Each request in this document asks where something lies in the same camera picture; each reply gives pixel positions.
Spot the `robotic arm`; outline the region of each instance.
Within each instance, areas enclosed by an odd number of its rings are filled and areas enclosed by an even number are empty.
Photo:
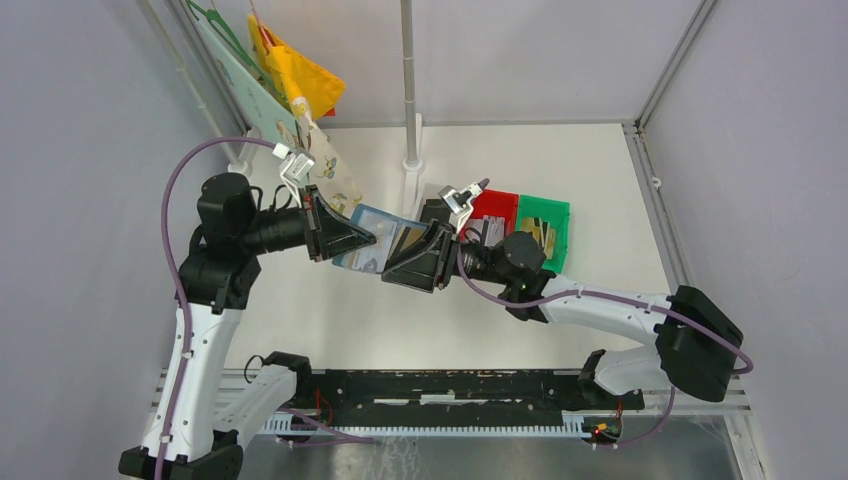
[[[301,187],[305,173],[298,169],[306,165],[308,171],[309,159],[300,158],[303,153],[292,155],[286,151],[281,168],[284,182],[296,194],[291,208],[272,204],[260,211],[251,192],[255,187],[237,173],[217,175],[203,184],[197,202],[201,225],[179,268],[188,300],[184,308],[193,319],[190,350],[184,353],[185,319],[183,309],[177,309],[162,401],[142,444],[121,455],[121,473],[138,478],[237,478],[244,448],[262,424],[281,405],[307,394],[302,386],[311,374],[309,360],[274,352],[263,359],[259,375],[236,401],[217,415],[213,411],[230,341],[261,270],[257,256],[305,246],[317,262],[376,243],[373,234],[336,214],[315,186]],[[672,296],[645,295],[579,284],[542,269],[544,253],[525,232],[512,233],[493,247],[459,241],[456,232],[486,183],[461,192],[445,188],[440,195],[454,221],[432,220],[421,238],[388,260],[382,280],[432,293],[459,275],[520,320],[573,323],[643,344],[590,356],[579,378],[582,395],[590,402],[669,383],[704,400],[724,398],[736,354],[710,340],[713,337],[705,338],[703,330],[737,352],[742,333],[703,293],[680,287]],[[504,285],[504,291],[490,296],[473,280]],[[681,323],[675,318],[680,314],[702,330]],[[183,361],[187,366],[180,377],[176,366]],[[169,400],[180,386],[176,400]],[[170,432],[163,435],[168,418]]]

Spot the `yellow garment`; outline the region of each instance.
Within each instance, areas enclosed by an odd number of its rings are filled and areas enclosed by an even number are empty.
[[[285,92],[295,117],[303,116],[309,108],[312,110],[312,118],[318,119],[336,105],[345,90],[341,79],[288,46],[267,27],[265,32],[274,45],[265,45],[253,15],[247,16],[247,28],[256,45],[259,66],[271,74],[274,86]],[[305,97],[308,106],[295,102],[298,97]]]

